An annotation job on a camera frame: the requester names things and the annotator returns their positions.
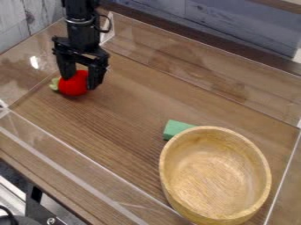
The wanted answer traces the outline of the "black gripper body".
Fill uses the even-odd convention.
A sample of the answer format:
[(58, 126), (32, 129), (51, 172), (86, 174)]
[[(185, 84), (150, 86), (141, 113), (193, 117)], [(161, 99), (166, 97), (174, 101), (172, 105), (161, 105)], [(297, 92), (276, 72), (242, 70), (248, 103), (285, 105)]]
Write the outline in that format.
[(101, 47), (101, 36), (93, 37), (53, 37), (54, 55), (67, 54), (86, 67), (91, 64), (107, 65), (110, 54)]

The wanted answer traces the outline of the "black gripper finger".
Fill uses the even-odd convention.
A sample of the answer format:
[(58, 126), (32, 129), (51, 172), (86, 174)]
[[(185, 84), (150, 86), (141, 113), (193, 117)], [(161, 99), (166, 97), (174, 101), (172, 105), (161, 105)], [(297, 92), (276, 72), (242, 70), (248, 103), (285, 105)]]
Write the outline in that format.
[(61, 74), (65, 80), (69, 80), (77, 71), (75, 60), (67, 54), (57, 55), (57, 62), (61, 70)]
[(89, 67), (89, 77), (87, 77), (87, 89), (90, 91), (95, 90), (102, 84), (105, 74), (107, 72), (107, 65), (91, 64)]

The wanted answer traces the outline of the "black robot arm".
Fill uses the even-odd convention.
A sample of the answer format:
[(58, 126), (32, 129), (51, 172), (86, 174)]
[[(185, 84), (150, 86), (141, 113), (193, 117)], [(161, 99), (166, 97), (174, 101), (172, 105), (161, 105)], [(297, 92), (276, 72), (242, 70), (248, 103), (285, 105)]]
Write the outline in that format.
[(101, 47), (101, 34), (109, 33), (111, 27), (101, 28), (99, 0), (62, 0), (62, 4), (67, 36), (53, 37), (61, 75), (70, 81), (75, 77), (77, 65), (86, 66), (86, 88), (91, 91), (102, 84), (110, 66), (110, 54)]

